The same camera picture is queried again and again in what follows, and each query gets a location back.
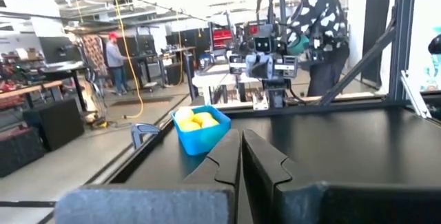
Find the red cap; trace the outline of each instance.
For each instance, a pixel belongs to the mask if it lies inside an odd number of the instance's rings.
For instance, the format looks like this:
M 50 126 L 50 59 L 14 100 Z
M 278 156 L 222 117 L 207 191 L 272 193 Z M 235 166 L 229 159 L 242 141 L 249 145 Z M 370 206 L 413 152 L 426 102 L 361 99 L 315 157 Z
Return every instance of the red cap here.
M 115 33 L 115 32 L 110 32 L 109 33 L 109 39 L 116 39 L 118 37 L 119 37 L 119 35 L 117 33 Z

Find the blue bowl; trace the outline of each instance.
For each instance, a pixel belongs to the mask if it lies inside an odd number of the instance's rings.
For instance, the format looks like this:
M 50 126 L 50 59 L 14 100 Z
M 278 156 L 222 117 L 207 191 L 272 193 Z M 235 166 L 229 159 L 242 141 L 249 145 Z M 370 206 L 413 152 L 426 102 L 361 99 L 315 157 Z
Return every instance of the blue bowl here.
M 219 110 L 213 108 L 213 106 L 206 105 L 194 108 L 193 112 L 195 114 L 209 112 L 213 118 L 219 122 L 219 125 L 210 128 L 201 128 L 191 132 L 183 132 L 174 119 L 174 113 L 172 113 L 174 127 L 178 132 L 179 140 L 181 141 L 185 152 L 190 156 L 211 151 L 232 126 L 232 120 Z

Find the metal bracket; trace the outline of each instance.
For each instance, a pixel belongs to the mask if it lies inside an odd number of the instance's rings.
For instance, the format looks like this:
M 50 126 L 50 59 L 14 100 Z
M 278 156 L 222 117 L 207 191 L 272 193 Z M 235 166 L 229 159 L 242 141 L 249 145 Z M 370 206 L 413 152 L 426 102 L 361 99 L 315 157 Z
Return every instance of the metal bracket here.
M 157 128 L 155 125 L 146 124 L 146 123 L 137 123 L 132 126 L 132 130 L 130 131 L 132 135 L 132 143 L 133 148 L 135 150 L 139 149 L 143 144 L 144 134 L 158 134 L 161 130 Z
M 406 90 L 407 97 L 412 102 L 413 109 L 418 116 L 421 116 L 423 119 L 431 118 L 431 114 L 429 109 L 424 102 L 424 99 L 421 96 L 421 92 L 418 90 L 417 85 L 412 83 L 412 80 L 409 80 L 409 71 L 402 70 L 400 76 L 401 82 Z

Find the black and white jacket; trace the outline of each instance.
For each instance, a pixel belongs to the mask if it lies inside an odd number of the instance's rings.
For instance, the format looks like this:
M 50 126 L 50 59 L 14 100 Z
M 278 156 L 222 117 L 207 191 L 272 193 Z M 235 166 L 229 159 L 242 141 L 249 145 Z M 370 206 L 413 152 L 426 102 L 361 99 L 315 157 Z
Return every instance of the black and white jacket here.
M 347 41 L 347 20 L 340 0 L 304 0 L 303 9 L 291 27 L 297 34 L 309 37 L 317 26 L 324 36 L 325 52 L 339 48 L 343 41 Z M 288 42 L 295 41 L 297 34 L 293 32 Z

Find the green glove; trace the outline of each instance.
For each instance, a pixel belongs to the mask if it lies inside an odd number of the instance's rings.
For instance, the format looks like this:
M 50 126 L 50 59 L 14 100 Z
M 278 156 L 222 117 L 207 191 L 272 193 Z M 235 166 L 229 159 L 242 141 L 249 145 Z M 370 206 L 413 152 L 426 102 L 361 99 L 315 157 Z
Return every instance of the green glove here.
M 305 47 L 304 44 L 308 43 L 308 42 L 309 42 L 309 39 L 305 35 L 302 35 L 300 37 L 300 42 L 297 45 L 295 45 L 292 48 L 288 48 L 287 49 L 288 55 L 299 55 L 299 54 L 303 53 L 303 51 L 305 50 L 304 49 L 304 47 Z

